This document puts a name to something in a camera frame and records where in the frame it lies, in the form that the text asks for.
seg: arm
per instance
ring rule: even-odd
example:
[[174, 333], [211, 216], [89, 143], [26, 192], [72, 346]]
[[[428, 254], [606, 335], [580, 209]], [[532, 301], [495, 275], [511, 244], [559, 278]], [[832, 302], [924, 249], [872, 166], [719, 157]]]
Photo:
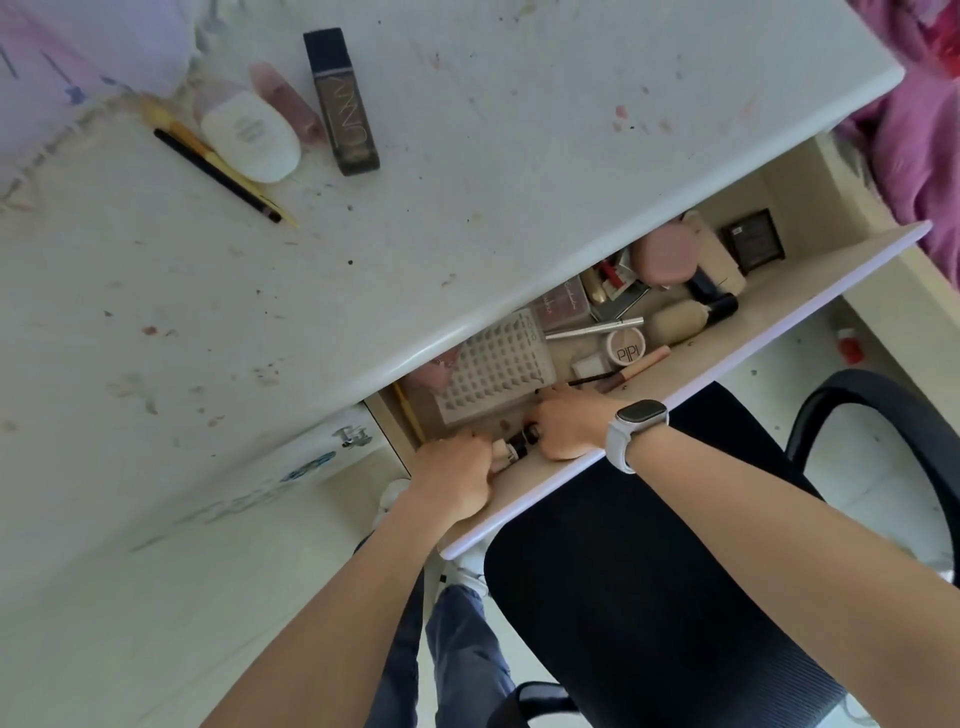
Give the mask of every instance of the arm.
[[229, 690], [202, 728], [360, 728], [430, 551], [487, 502], [489, 440], [417, 452], [409, 488], [363, 546]]
[[[531, 413], [544, 455], [603, 448], [623, 402], [558, 387]], [[880, 725], [960, 718], [960, 593], [872, 531], [789, 483], [672, 427], [627, 461], [787, 635]]]

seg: leg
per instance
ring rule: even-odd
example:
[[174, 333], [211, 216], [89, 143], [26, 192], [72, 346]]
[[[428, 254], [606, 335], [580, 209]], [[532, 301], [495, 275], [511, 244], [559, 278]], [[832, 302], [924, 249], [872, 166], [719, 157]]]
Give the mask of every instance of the leg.
[[437, 728], [485, 728], [514, 681], [479, 594], [462, 584], [443, 589], [426, 637], [437, 681]]
[[[394, 504], [399, 492], [409, 481], [394, 481], [380, 500], [380, 513], [373, 522], [379, 523]], [[387, 653], [380, 684], [376, 688], [370, 715], [365, 728], [416, 728], [418, 671], [417, 652], [420, 649], [420, 631], [423, 627], [423, 571], [417, 578], [407, 605], [396, 626], [394, 643]]]

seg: forearm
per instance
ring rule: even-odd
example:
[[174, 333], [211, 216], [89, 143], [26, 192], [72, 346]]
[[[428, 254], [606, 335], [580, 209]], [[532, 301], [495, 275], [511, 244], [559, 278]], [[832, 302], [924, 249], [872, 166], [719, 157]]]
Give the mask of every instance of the forearm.
[[403, 494], [202, 728], [360, 728], [403, 607], [447, 526]]
[[960, 595], [871, 531], [667, 426], [628, 462], [784, 632], [884, 726], [960, 715]]

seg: pink compact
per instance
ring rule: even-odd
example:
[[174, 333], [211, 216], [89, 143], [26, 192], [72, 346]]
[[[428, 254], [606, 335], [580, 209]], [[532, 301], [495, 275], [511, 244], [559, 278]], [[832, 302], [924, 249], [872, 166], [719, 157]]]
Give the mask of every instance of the pink compact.
[[453, 377], [453, 369], [457, 366], [457, 359], [460, 358], [460, 347], [458, 344], [453, 349], [447, 350], [436, 359], [428, 361], [421, 367], [403, 378], [404, 382], [415, 384], [419, 387], [425, 387], [434, 394], [439, 395], [446, 389]]
[[630, 262], [647, 285], [685, 283], [697, 270], [700, 239], [682, 222], [670, 222], [648, 232], [630, 246]]

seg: black cap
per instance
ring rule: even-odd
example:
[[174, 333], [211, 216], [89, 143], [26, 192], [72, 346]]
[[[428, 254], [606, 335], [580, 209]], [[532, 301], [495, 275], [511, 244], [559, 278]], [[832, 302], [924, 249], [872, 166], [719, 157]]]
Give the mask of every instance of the black cap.
[[339, 28], [304, 33], [303, 44], [310, 59], [310, 70], [314, 73], [351, 67], [344, 32]]

